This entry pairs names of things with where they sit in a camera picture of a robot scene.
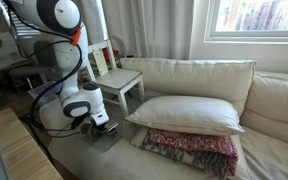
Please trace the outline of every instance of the wall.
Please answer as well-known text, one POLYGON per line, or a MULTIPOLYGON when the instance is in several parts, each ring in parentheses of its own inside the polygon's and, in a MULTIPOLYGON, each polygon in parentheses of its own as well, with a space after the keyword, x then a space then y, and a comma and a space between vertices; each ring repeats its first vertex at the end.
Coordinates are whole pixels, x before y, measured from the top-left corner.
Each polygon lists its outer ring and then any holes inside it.
POLYGON ((258 70, 288 73, 288 45, 205 43, 208 1, 195 1, 190 59, 252 59, 258 70))

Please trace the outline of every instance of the chair backrest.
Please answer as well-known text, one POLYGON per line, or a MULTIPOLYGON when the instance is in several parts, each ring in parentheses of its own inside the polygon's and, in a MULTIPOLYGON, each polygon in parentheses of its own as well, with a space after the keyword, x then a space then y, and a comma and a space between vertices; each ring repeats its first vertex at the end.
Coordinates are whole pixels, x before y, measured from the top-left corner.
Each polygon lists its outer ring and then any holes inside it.
MULTIPOLYGON (((45 46, 48 46, 51 44, 48 41, 37 41, 34 44, 34 51, 38 51, 45 46)), ((47 66, 47 67, 52 67, 56 64, 56 59, 54 55, 54 50, 53 46, 49 46, 35 54, 36 60, 38 62, 38 65, 40 66, 47 66)))
MULTIPOLYGON (((96 63, 96 69, 98 69, 99 76, 103 76, 108 73, 107 63, 104 58, 103 49, 107 48, 108 57, 110 59, 111 69, 116 69, 116 62, 113 54, 113 49, 110 40, 106 40, 97 44, 88 46, 88 53, 92 54, 96 63)), ((96 81, 95 74, 90 63, 87 63, 87 70, 92 81, 96 81)))

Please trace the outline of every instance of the wooden table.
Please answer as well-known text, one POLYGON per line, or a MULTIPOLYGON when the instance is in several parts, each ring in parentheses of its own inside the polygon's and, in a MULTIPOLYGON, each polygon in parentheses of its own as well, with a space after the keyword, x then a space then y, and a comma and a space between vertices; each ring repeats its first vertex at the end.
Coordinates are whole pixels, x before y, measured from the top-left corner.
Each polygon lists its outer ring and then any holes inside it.
POLYGON ((0 155, 10 180, 62 179, 10 108, 0 111, 0 155))

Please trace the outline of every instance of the floor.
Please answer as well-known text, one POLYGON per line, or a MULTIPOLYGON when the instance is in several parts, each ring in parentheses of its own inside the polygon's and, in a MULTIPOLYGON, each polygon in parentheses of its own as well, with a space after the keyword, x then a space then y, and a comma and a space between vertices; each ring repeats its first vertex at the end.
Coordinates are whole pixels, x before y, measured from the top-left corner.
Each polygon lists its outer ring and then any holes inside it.
MULTIPOLYGON (((33 98, 27 92, 29 90, 28 86, 23 86, 20 90, 21 92, 17 93, 13 87, 8 83, 4 83, 2 79, 0 81, 0 91, 3 96, 0 96, 0 110, 10 107, 18 117, 27 114, 30 110, 33 98)), ((43 137, 42 141, 47 145, 50 138, 43 137)), ((56 160, 54 166, 64 179, 78 179, 56 160)))

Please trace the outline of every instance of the white curtain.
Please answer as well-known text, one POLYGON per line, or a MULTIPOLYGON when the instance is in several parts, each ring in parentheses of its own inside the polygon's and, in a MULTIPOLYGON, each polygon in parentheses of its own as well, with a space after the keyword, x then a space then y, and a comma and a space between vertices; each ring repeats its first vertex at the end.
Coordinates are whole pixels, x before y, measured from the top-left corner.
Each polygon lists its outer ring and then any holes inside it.
POLYGON ((188 59, 194 0, 102 0, 114 49, 136 57, 188 59))

